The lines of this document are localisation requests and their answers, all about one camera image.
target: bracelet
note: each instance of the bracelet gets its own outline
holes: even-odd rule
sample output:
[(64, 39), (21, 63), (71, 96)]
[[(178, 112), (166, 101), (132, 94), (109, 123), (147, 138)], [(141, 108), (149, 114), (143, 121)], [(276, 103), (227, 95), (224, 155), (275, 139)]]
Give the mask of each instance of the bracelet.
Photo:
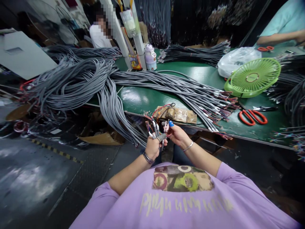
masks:
[(193, 144), (194, 144), (194, 142), (192, 142), (186, 149), (183, 149), (183, 152), (185, 152), (185, 151), (187, 151), (189, 148), (191, 148)]
[(146, 160), (148, 163), (150, 163), (150, 164), (154, 163), (154, 160), (153, 160), (153, 159), (150, 159), (150, 158), (147, 156), (147, 154), (146, 154), (145, 151), (144, 151), (144, 153), (143, 153), (143, 156), (144, 156), (145, 160)]

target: green desk fan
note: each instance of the green desk fan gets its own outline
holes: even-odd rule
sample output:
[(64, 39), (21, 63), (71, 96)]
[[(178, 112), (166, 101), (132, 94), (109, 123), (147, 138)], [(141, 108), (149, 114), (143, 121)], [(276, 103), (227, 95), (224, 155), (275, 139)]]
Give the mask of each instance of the green desk fan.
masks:
[(273, 58), (252, 60), (231, 74), (224, 89), (237, 97), (255, 97), (273, 85), (280, 72), (281, 65)]

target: plastic bag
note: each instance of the plastic bag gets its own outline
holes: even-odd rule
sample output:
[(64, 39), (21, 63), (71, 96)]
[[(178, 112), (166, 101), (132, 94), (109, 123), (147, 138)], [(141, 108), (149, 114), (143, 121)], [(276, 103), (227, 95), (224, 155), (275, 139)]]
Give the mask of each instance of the plastic bag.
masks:
[(261, 52), (255, 47), (241, 47), (234, 49), (224, 55), (218, 62), (218, 73), (225, 78), (229, 78), (233, 71), (243, 64), (261, 58)]

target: yellow black tape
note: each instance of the yellow black tape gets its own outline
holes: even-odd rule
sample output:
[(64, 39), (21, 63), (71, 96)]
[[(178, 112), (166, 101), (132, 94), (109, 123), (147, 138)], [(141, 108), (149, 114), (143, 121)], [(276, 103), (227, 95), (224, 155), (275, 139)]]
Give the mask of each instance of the yellow black tape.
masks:
[(42, 147), (44, 147), (44, 148), (46, 148), (48, 150), (51, 150), (54, 153), (59, 154), (60, 156), (64, 156), (65, 158), (67, 158), (67, 159), (69, 159), (71, 161), (74, 161), (76, 163), (80, 163), (80, 164), (84, 163), (83, 161), (78, 160), (76, 157), (73, 157), (73, 156), (71, 156), (69, 154), (66, 154), (63, 151), (59, 151), (59, 150), (57, 150), (57, 149), (55, 149), (55, 148), (53, 148), (51, 146), (48, 146), (48, 145), (46, 145), (46, 144), (44, 144), (44, 143), (42, 143), (40, 141), (35, 140), (35, 139), (32, 139), (31, 142), (33, 142), (33, 143), (35, 143), (37, 145), (41, 145)]

